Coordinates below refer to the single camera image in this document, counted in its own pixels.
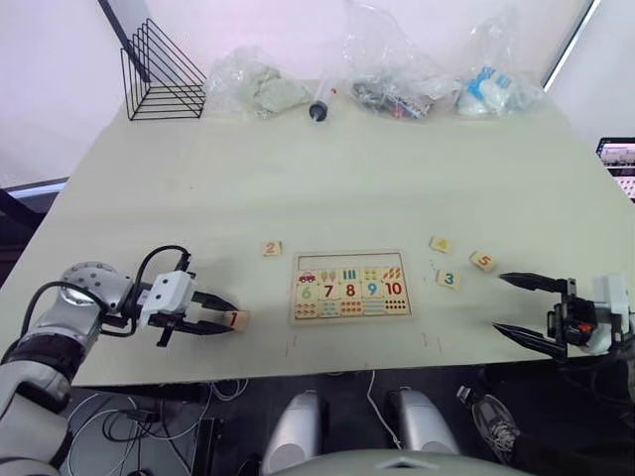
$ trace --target sneaker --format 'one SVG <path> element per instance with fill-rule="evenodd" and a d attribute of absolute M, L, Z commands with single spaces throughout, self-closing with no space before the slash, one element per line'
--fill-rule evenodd
<path fill-rule="evenodd" d="M 472 406 L 472 416 L 478 432 L 494 454 L 501 463 L 509 464 L 520 430 L 507 407 L 498 399 L 486 395 Z"/>

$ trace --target puzzle board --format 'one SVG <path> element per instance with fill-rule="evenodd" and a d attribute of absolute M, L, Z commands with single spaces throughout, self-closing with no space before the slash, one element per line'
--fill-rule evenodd
<path fill-rule="evenodd" d="M 412 318 L 398 251 L 300 254 L 293 276 L 293 324 Z"/>

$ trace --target wire rack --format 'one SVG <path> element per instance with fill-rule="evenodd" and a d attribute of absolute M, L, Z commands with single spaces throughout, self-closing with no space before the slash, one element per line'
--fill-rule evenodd
<path fill-rule="evenodd" d="M 151 19 L 121 49 L 121 70 L 131 121 L 202 114 L 204 74 Z"/>

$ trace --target clear plastic bag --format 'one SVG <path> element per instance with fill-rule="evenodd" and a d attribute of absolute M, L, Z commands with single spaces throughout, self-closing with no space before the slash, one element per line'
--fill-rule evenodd
<path fill-rule="evenodd" d="M 524 111 L 544 97 L 544 90 L 516 64 L 517 13 L 508 6 L 472 30 L 465 48 L 467 73 L 456 112 L 491 117 Z"/>
<path fill-rule="evenodd" d="M 305 87 L 282 77 L 272 63 L 257 48 L 238 48 L 215 63 L 205 82 L 209 114 L 267 118 L 309 102 Z"/>
<path fill-rule="evenodd" d="M 416 48 L 390 13 L 351 0 L 345 8 L 346 89 L 355 101 L 397 119 L 453 106 L 461 82 Z"/>

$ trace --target printed number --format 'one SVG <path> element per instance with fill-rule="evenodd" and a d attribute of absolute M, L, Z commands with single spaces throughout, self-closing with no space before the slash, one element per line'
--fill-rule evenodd
<path fill-rule="evenodd" d="M 386 288 L 389 295 L 400 295 L 404 290 L 400 283 L 386 283 Z"/>

